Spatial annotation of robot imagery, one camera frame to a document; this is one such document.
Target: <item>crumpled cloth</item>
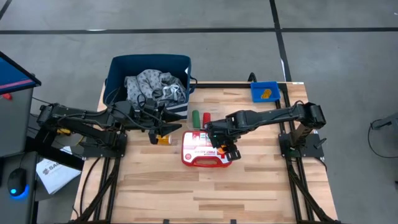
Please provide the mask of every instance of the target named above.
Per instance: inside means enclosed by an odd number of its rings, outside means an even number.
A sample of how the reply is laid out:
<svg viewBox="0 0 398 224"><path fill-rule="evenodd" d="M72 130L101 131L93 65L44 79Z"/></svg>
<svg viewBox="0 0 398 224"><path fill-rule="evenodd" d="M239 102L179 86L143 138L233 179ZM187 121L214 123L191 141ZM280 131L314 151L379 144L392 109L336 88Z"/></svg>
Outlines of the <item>crumpled cloth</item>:
<svg viewBox="0 0 398 224"><path fill-rule="evenodd" d="M169 72L162 73L158 70L147 69L137 76L126 77L124 79L124 86L127 88L127 100L129 100L134 107L139 106L139 101L143 102L144 97L152 98L156 102L164 103L165 106L175 106L184 103L187 97L185 96L185 87L181 81L172 76Z"/></svg>

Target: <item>small blue container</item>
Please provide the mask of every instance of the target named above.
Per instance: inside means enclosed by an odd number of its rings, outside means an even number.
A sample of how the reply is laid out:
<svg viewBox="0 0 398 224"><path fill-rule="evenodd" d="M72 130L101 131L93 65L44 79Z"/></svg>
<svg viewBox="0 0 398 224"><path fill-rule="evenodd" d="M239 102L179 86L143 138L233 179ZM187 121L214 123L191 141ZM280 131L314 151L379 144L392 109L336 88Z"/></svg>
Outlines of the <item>small blue container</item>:
<svg viewBox="0 0 398 224"><path fill-rule="evenodd" d="M253 82L250 84L251 96L253 102L275 102L280 99L279 87L277 82ZM266 90L271 91L271 95L268 98L261 98L262 95L266 94Z"/></svg>

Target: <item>white paper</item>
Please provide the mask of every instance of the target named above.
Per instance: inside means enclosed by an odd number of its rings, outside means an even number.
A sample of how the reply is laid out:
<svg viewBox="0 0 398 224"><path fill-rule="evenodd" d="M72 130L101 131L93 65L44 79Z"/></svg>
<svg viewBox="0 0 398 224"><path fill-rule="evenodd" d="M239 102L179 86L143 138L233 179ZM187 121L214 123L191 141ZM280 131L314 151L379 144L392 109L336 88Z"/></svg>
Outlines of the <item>white paper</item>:
<svg viewBox="0 0 398 224"><path fill-rule="evenodd" d="M61 151L72 154L69 146L65 146ZM69 181L80 175L81 171L63 166L58 162L43 159L36 165L36 173L42 180L47 192L54 194Z"/></svg>

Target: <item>wooden table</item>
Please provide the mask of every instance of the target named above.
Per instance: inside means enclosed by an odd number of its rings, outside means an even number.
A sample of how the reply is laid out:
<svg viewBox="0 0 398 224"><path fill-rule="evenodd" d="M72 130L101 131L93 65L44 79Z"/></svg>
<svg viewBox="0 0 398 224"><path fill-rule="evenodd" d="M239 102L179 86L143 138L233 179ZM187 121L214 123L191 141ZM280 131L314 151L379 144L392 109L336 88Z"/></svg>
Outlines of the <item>wooden table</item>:
<svg viewBox="0 0 398 224"><path fill-rule="evenodd" d="M290 102L307 102L302 83L287 83ZM99 101L98 110L105 105ZM190 95L192 110L210 112L222 119L237 110L275 109L274 103L253 103L249 88L197 88ZM242 159L227 168L187 167L181 162L181 138L187 124L172 133L178 139L173 146L149 143L147 132L128 132L126 155L121 159L112 223L295 223L292 196L285 159L280 156L277 135L279 125L262 126L237 142ZM95 159L85 162L75 208L88 169ZM104 159L88 179L84 196L86 208L98 191ZM313 158L303 159L308 188L322 209L337 219L324 166ZM301 194L303 218L305 206ZM105 217L108 196L102 203Z"/></svg>

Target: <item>concrete floor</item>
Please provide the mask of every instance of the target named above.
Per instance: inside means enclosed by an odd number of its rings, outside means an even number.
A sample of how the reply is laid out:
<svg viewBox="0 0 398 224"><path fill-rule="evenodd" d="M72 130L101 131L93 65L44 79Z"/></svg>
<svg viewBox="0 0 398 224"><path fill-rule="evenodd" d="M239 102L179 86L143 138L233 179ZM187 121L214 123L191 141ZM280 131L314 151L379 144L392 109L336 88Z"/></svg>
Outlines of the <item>concrete floor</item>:
<svg viewBox="0 0 398 224"><path fill-rule="evenodd" d="M398 27L398 2L277 0L282 27ZM13 0L0 30L273 27L262 0ZM398 32L283 33L290 72L322 105L320 131L339 219L396 223L397 159L368 148L369 123L398 111ZM43 82L34 96L95 110L111 59L171 53L192 58L203 81L284 81L275 34L0 35L0 49ZM38 112L34 101L32 112ZM397 133L373 132L375 150L398 155ZM39 223L67 222L78 181L40 202Z"/></svg>

